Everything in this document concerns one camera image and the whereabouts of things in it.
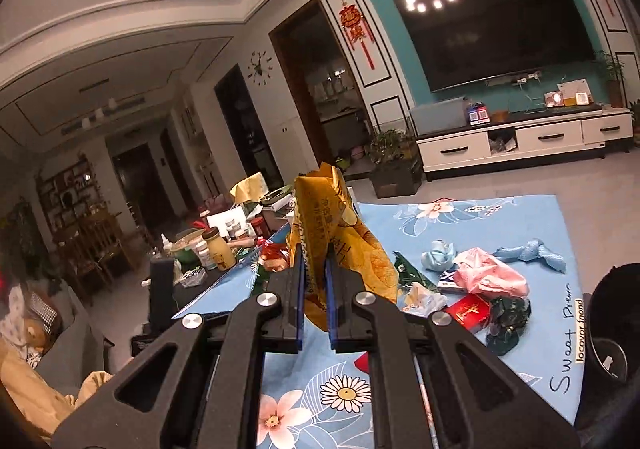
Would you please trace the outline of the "green snack bag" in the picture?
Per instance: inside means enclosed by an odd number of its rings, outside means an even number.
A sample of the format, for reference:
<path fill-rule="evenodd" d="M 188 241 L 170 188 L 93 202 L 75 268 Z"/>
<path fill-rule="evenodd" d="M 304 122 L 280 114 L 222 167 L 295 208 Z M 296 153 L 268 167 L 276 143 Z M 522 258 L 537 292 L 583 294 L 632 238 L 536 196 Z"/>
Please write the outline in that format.
<path fill-rule="evenodd" d="M 431 292 L 439 292 L 436 285 L 427 276 L 424 276 L 420 270 L 416 269 L 404 255 L 398 251 L 395 251 L 394 255 L 394 266 L 398 272 L 398 284 L 401 287 L 411 287 L 413 283 L 419 283 Z"/>

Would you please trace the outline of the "blue white toothpaste box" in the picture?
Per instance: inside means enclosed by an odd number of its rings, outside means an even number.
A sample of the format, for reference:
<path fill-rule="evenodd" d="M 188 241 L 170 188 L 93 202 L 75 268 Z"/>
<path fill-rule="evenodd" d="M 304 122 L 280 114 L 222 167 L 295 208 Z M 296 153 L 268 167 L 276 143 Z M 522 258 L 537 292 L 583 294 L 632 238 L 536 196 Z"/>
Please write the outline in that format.
<path fill-rule="evenodd" d="M 465 288 L 454 281 L 454 274 L 445 271 L 439 277 L 436 287 L 444 293 L 465 293 Z"/>

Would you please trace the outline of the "light blue bag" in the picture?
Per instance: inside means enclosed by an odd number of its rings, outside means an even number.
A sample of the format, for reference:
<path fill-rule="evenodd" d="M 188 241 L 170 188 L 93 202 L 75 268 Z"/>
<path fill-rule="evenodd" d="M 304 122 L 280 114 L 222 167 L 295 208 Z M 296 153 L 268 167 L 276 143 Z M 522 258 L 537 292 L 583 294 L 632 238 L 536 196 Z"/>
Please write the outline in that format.
<path fill-rule="evenodd" d="M 421 254 L 421 264 L 433 273 L 444 273 L 454 267 L 457 249 L 454 242 L 435 240 L 431 248 Z"/>

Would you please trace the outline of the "red cigarette box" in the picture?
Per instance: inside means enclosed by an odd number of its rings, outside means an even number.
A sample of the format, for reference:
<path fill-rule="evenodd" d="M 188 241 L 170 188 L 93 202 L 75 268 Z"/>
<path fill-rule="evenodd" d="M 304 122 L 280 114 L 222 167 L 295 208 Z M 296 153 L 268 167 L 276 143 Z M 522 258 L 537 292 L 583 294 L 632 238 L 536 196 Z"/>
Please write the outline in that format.
<path fill-rule="evenodd" d="M 490 316 L 490 305 L 483 297 L 466 294 L 445 309 L 460 325 L 472 333 L 487 327 Z"/>

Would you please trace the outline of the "pink plastic bag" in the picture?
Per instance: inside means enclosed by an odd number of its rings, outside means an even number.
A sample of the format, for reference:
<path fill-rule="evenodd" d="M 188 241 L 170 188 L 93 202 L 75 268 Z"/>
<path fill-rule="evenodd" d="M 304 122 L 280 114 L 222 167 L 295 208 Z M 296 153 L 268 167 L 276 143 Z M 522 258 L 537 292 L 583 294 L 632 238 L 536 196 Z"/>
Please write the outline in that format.
<path fill-rule="evenodd" d="M 454 283 L 470 294 L 482 294 L 493 299 L 500 296 L 521 297 L 529 293 L 527 280 L 479 247 L 459 253 L 454 258 Z"/>

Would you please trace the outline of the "dark green wrapper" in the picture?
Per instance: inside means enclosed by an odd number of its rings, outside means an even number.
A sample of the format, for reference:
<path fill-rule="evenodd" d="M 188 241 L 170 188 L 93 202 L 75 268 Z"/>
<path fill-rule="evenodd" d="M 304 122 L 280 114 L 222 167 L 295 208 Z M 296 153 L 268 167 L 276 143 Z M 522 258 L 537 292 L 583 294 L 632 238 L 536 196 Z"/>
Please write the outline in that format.
<path fill-rule="evenodd" d="M 490 302 L 486 346 L 496 356 L 504 356 L 518 345 L 532 307 L 523 297 L 500 296 Z"/>

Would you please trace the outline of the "light blue quilted cloth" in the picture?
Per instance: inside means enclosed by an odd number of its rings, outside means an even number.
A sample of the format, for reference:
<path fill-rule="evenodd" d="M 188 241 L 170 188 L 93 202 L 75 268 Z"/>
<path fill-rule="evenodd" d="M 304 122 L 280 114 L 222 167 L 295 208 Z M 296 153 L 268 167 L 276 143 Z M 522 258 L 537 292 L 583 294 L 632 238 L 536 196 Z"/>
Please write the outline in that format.
<path fill-rule="evenodd" d="M 517 247 L 500 247 L 492 255 L 505 263 L 510 263 L 511 261 L 523 261 L 523 263 L 539 261 L 557 273 L 565 273 L 566 271 L 564 257 L 554 253 L 539 239 L 531 239 Z"/>

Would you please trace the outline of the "white tissue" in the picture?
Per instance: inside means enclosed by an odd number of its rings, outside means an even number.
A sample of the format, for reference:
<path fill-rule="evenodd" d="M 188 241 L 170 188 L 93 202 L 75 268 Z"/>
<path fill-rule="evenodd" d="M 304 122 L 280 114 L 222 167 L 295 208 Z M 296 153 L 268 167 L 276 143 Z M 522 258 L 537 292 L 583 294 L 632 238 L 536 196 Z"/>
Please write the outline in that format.
<path fill-rule="evenodd" d="M 409 292 L 405 296 L 404 313 L 427 318 L 435 311 L 447 307 L 447 299 L 444 295 L 433 292 L 419 282 L 412 282 Z"/>

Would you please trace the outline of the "black trash bin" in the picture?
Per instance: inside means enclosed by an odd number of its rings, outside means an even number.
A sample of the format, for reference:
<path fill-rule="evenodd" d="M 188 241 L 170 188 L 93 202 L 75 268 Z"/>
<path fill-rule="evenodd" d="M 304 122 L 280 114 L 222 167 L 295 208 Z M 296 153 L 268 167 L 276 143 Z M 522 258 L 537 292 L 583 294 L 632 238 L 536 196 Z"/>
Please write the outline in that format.
<path fill-rule="evenodd" d="M 612 268 L 587 299 L 587 350 L 575 420 L 584 448 L 639 446 L 639 265 Z"/>

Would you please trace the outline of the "red yellow snack bag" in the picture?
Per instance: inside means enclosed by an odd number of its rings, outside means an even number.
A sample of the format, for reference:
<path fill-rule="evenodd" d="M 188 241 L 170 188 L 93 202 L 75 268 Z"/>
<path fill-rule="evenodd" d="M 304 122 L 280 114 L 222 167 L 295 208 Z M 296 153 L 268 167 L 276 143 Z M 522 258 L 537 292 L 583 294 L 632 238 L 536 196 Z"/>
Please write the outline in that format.
<path fill-rule="evenodd" d="M 258 257 L 258 265 L 266 273 L 280 273 L 290 267 L 290 251 L 282 242 L 267 240 L 262 244 Z"/>

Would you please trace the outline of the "blue floral tablecloth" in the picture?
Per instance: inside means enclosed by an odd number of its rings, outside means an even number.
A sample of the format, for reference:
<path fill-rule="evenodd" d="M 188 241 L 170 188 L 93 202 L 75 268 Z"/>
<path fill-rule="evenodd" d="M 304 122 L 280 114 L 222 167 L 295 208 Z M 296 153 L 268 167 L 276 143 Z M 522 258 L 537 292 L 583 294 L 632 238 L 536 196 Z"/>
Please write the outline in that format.
<path fill-rule="evenodd" d="M 566 421 L 578 410 L 585 362 L 584 303 L 575 256 L 558 201 L 552 195 L 411 205 L 360 204 L 359 212 L 386 253 L 412 265 L 440 240 L 463 252 L 494 253 L 539 240 L 565 261 L 556 271 L 543 261 L 513 261 L 526 279 L 532 315 L 503 362 Z M 371 385 L 354 354 L 339 355 L 329 335 L 304 325 L 296 355 L 270 354 L 262 379 L 259 448 L 371 448 Z"/>

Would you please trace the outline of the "yellow jar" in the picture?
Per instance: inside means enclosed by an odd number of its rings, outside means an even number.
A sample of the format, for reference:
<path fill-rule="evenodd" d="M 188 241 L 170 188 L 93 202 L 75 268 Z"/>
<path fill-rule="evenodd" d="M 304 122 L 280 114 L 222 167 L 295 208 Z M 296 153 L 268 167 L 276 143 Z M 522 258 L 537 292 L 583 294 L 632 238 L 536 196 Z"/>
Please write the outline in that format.
<path fill-rule="evenodd" d="M 231 247 L 229 247 L 217 227 L 211 227 L 205 230 L 202 238 L 207 244 L 210 257 L 219 270 L 229 270 L 236 264 Z"/>

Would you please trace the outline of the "potted plant in planter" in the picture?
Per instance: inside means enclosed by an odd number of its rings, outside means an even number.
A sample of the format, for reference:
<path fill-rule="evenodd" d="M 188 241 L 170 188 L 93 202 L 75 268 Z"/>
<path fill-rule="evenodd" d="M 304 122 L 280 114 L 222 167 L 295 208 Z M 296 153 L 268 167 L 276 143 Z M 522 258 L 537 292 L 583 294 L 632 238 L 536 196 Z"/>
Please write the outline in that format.
<path fill-rule="evenodd" d="M 369 174 L 377 198 L 413 195 L 422 183 L 423 166 L 416 139 L 409 131 L 381 131 L 370 144 Z"/>

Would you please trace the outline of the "grey storage box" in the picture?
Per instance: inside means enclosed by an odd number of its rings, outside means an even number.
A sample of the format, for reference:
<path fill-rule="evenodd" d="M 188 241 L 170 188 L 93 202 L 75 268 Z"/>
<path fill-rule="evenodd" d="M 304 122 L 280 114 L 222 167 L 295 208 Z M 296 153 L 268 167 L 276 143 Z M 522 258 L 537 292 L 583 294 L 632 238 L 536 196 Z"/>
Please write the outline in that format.
<path fill-rule="evenodd" d="M 466 125 L 465 97 L 417 105 L 410 110 L 418 135 L 457 129 Z"/>

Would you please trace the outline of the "white TV cabinet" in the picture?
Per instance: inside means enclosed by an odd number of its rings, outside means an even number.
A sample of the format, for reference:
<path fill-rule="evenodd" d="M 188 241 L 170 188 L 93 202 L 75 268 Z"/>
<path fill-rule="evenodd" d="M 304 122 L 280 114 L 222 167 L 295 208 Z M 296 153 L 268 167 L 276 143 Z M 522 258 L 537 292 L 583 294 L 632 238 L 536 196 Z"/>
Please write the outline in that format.
<path fill-rule="evenodd" d="M 613 143 L 629 146 L 634 121 L 627 109 L 582 111 L 468 126 L 416 140 L 426 179 L 536 166 L 582 156 L 605 157 Z"/>

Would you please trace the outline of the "red Chinese knot decoration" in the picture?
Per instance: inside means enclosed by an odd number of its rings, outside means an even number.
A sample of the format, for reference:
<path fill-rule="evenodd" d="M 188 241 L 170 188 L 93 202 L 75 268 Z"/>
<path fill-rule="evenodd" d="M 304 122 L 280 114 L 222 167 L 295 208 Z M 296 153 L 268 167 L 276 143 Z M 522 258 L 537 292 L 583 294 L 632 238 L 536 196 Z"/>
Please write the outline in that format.
<path fill-rule="evenodd" d="M 367 64 L 371 70 L 375 69 L 367 42 L 374 42 L 371 34 L 369 23 L 357 7 L 356 4 L 348 4 L 342 0 L 342 8 L 338 12 L 340 24 L 347 42 L 352 50 L 356 49 L 356 45 L 360 45 L 362 53 L 366 58 Z"/>

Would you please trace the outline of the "black flat screen television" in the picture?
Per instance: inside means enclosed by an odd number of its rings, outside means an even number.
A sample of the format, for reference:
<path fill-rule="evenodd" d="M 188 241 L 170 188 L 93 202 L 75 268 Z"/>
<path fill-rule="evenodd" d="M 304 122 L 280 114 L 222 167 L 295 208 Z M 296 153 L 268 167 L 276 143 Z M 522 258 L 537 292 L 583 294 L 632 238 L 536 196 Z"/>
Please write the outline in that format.
<path fill-rule="evenodd" d="M 574 0 L 394 0 L 432 91 L 596 57 Z"/>

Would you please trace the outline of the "wall clock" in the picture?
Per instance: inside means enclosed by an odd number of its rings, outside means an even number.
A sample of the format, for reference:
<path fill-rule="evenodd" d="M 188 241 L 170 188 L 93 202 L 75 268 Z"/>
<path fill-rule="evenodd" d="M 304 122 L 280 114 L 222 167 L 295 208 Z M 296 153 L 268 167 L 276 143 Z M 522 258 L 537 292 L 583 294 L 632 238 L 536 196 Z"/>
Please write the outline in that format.
<path fill-rule="evenodd" d="M 247 78 L 255 85 L 266 86 L 273 70 L 272 57 L 267 51 L 253 51 L 247 67 Z"/>

